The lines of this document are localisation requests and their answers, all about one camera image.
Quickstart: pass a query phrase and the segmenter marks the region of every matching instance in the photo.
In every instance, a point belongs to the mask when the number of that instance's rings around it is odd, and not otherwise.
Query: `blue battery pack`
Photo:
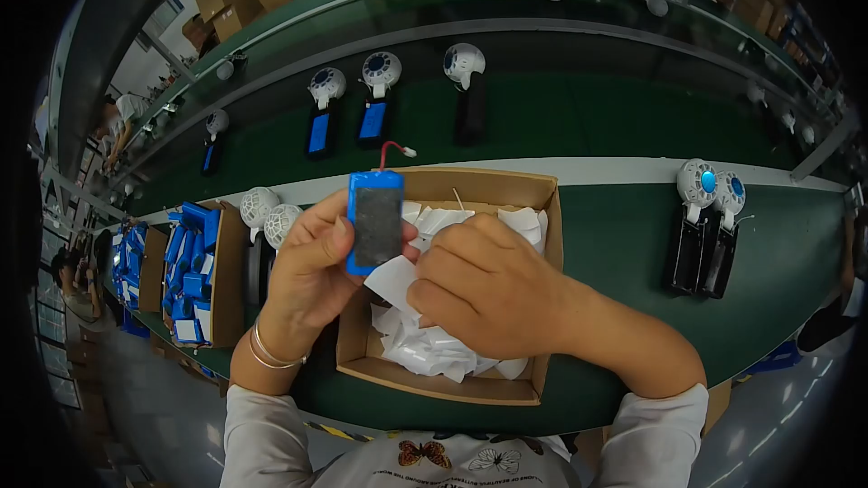
[[[205,234],[196,234],[193,239],[193,258],[190,260],[190,265],[193,271],[202,269],[202,263],[205,261]]]
[[[356,237],[346,259],[348,274],[370,275],[377,266],[401,254],[403,201],[404,176],[390,170],[350,174],[347,218]]]
[[[209,300],[211,298],[211,287],[206,283],[208,276],[203,274],[195,274],[190,272],[184,275],[184,295],[193,298],[202,298]]]
[[[184,234],[187,233],[187,230],[187,227],[182,224],[172,228],[171,236],[168,239],[168,245],[166,247],[166,255],[163,256],[163,261],[165,263],[174,264],[175,261],[178,260],[180,243],[184,239]]]
[[[188,230],[184,233],[184,239],[180,242],[180,250],[178,251],[178,259],[175,261],[175,266],[178,267],[178,271],[181,273],[190,269],[190,262],[193,260],[195,236],[195,232]]]
[[[220,210],[211,210],[205,216],[205,252],[217,249],[217,232],[220,230]]]

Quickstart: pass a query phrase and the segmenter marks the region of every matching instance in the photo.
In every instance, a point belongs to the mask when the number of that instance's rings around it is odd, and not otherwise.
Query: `white paper sheet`
[[[194,309],[196,318],[199,319],[199,328],[202,331],[202,339],[211,342],[211,311],[207,309]]]
[[[175,321],[175,337],[179,342],[195,342],[199,340],[196,335],[195,320],[176,320]]]
[[[214,255],[205,255],[205,260],[202,262],[202,269],[199,270],[203,276],[208,275],[211,271],[211,266],[214,264]]]
[[[416,266],[404,255],[380,265],[364,280],[364,286],[416,320],[421,315],[407,303],[407,288],[416,281]]]

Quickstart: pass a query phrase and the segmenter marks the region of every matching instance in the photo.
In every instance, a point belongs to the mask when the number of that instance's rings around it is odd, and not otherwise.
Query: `blue battery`
[[[193,318],[193,302],[186,296],[181,296],[172,304],[172,320],[190,320]]]
[[[193,243],[195,242],[196,233],[188,230],[184,233],[184,239],[180,243],[178,259],[175,265],[178,266],[178,271],[185,273],[190,269],[190,262],[193,259]]]
[[[401,174],[388,169],[350,174],[346,214],[356,229],[356,239],[346,258],[348,274],[370,275],[377,266],[401,254],[403,200],[404,176]],[[366,227],[375,229],[377,233],[366,233]]]
[[[178,260],[178,251],[180,250],[180,243],[184,239],[184,234],[187,233],[188,228],[179,224],[172,228],[171,236],[168,239],[168,247],[166,248],[166,255],[163,256],[163,261],[165,263],[174,264],[176,260]]]
[[[202,263],[205,261],[205,234],[196,234],[193,239],[193,258],[190,259],[190,266],[193,271],[202,269]]]
[[[184,275],[184,295],[193,298],[211,298],[211,287],[206,283],[207,277],[190,272]]]
[[[205,252],[217,249],[217,232],[220,230],[220,210],[211,210],[205,217]]]
[[[196,223],[196,227],[199,230],[205,228],[205,217],[208,215],[210,210],[203,208],[198,203],[192,202],[184,202],[180,205],[180,210],[184,212],[185,216],[189,216]]]

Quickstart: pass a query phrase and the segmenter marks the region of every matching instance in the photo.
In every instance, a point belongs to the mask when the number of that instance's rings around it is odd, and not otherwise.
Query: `gold bangle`
[[[254,330],[251,332],[251,334],[252,334],[252,336],[251,336],[251,341],[250,341],[250,350],[251,350],[251,352],[254,353],[254,357],[256,358],[256,360],[259,361],[260,364],[262,364],[266,367],[271,367],[272,369],[286,369],[288,367],[298,366],[299,364],[301,364],[301,365],[307,364],[307,354],[305,354],[304,356],[302,356],[298,360],[284,362],[282,360],[277,359],[273,354],[268,352],[268,349],[266,349],[265,345],[262,343],[262,340],[259,337],[259,317],[256,317],[256,320],[254,322]],[[259,347],[259,350],[264,352],[269,360],[277,363],[276,366],[263,361],[258,356],[258,354],[256,354],[256,352],[254,350],[254,342],[253,342],[254,337],[256,338],[256,345],[257,345],[257,347]]]

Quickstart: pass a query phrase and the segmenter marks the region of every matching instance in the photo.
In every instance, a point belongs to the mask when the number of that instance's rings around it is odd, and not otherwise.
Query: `finger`
[[[417,279],[410,285],[407,303],[459,340],[462,334],[479,328],[482,323],[482,317],[473,310],[471,304],[427,279]]]
[[[431,247],[419,257],[416,276],[427,279],[471,305],[490,288],[491,275],[442,247]]]
[[[281,267],[291,275],[300,276],[340,264],[353,249],[354,237],[353,224],[346,217],[338,217],[331,233],[320,235],[308,244],[292,245],[278,251],[278,257],[286,260]]]
[[[405,243],[411,242],[416,239],[417,235],[419,235],[419,230],[409,222],[401,219],[401,240]]]
[[[477,213],[464,221],[464,224],[472,226],[489,237],[498,247],[504,249],[516,249],[520,242],[524,241],[518,232],[511,229],[500,220],[488,213]]]
[[[404,248],[401,249],[401,254],[412,263],[416,263],[419,259],[419,255],[422,254],[422,251],[413,247],[412,245],[404,244]]]
[[[453,224],[440,230],[431,240],[431,247],[438,246],[461,257],[487,272],[500,267],[502,248],[491,238],[466,223]]]

